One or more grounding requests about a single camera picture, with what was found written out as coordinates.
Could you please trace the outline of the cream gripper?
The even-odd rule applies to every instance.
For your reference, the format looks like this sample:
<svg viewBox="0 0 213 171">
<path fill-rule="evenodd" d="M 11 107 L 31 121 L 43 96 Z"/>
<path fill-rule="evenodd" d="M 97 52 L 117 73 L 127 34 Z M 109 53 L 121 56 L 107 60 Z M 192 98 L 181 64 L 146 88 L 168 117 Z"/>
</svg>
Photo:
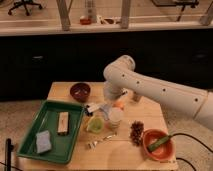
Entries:
<svg viewBox="0 0 213 171">
<path fill-rule="evenodd" d="M 120 92 L 112 92 L 109 89 L 103 90 L 104 100 L 107 103 L 114 103 L 118 99 L 120 99 L 122 96 L 126 95 L 127 92 L 124 90 L 121 90 Z"/>
</svg>

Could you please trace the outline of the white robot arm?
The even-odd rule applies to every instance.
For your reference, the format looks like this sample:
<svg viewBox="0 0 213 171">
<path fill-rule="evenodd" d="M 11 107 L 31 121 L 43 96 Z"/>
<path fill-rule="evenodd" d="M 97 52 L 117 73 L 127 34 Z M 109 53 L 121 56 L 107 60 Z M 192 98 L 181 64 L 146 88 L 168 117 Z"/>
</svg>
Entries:
<svg viewBox="0 0 213 171">
<path fill-rule="evenodd" d="M 213 92 L 138 74 L 134 59 L 128 55 L 108 64 L 103 75 L 103 94 L 107 100 L 117 100 L 123 95 L 123 89 L 129 89 L 139 96 L 188 114 L 213 130 Z"/>
</svg>

